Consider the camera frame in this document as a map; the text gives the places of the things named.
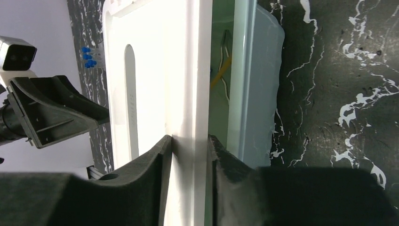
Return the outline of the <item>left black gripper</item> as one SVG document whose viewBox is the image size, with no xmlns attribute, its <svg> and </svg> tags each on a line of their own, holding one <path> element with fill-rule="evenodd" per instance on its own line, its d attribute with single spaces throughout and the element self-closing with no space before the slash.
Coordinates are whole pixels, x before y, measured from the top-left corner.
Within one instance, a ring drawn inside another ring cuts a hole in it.
<svg viewBox="0 0 399 226">
<path fill-rule="evenodd" d="M 6 144 L 27 138 L 38 149 L 97 129 L 109 110 L 81 95 L 64 75 L 11 79 L 6 98 Z"/>
</svg>

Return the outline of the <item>teal plastic bin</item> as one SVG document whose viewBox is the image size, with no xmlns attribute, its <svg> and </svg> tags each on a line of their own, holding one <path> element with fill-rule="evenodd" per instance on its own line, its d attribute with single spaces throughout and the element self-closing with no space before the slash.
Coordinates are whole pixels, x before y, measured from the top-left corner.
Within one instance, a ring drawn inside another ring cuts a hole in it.
<svg viewBox="0 0 399 226">
<path fill-rule="evenodd" d="M 208 137 L 215 226 L 271 222 L 260 170 L 270 166 L 284 31 L 255 0 L 234 2 L 227 145 Z"/>
</svg>

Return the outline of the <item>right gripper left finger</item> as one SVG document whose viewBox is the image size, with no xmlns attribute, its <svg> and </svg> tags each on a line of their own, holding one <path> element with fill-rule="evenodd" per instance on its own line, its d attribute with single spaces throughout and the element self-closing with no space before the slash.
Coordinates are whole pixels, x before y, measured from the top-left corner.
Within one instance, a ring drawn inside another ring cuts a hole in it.
<svg viewBox="0 0 399 226">
<path fill-rule="evenodd" d="M 172 137 L 103 175 L 83 180 L 66 173 L 2 173 L 3 226 L 161 226 Z"/>
</svg>

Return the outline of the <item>white bin lid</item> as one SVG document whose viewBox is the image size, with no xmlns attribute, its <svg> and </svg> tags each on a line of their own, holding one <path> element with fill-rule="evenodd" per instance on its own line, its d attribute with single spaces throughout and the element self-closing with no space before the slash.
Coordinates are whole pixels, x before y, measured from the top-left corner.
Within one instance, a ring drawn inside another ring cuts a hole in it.
<svg viewBox="0 0 399 226">
<path fill-rule="evenodd" d="M 174 140 L 167 226 L 209 226 L 210 0 L 107 0 L 104 57 L 113 166 Z"/>
</svg>

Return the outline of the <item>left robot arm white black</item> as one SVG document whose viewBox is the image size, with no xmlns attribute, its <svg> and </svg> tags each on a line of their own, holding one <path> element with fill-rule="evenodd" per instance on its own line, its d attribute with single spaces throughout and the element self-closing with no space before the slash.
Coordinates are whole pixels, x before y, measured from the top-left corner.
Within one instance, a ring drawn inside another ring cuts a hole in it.
<svg viewBox="0 0 399 226">
<path fill-rule="evenodd" d="M 81 95 L 64 75 L 16 77 L 0 109 L 0 144 L 26 138 L 41 149 L 109 121 L 109 110 Z"/>
</svg>

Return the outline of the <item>yellow rubber tubing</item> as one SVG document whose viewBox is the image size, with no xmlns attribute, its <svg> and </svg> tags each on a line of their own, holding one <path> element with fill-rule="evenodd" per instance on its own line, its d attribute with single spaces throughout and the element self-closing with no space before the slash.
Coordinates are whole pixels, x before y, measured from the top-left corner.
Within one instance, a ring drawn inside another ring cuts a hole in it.
<svg viewBox="0 0 399 226">
<path fill-rule="evenodd" d="M 227 60 L 223 63 L 220 71 L 216 74 L 215 78 L 210 83 L 210 88 L 212 89 L 217 82 L 221 79 L 221 77 L 225 74 L 225 72 L 229 69 L 232 62 L 232 56 L 228 57 Z"/>
</svg>

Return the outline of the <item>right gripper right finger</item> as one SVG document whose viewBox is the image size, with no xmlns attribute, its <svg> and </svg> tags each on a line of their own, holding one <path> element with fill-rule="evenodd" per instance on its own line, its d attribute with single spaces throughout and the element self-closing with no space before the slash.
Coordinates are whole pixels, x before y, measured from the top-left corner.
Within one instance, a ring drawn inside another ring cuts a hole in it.
<svg viewBox="0 0 399 226">
<path fill-rule="evenodd" d="M 208 137 L 215 226 L 396 226 L 399 214 L 364 170 L 253 169 Z"/>
</svg>

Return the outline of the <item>test tube blue cap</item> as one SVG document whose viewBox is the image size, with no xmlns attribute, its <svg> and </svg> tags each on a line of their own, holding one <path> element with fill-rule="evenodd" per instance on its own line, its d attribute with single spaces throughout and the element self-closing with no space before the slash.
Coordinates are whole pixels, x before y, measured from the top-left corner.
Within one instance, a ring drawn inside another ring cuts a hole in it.
<svg viewBox="0 0 399 226">
<path fill-rule="evenodd" d="M 82 58 L 83 58 L 84 60 L 91 60 L 91 59 L 92 59 L 92 56 L 89 55 L 89 54 L 84 54 L 84 55 L 82 56 Z"/>
</svg>

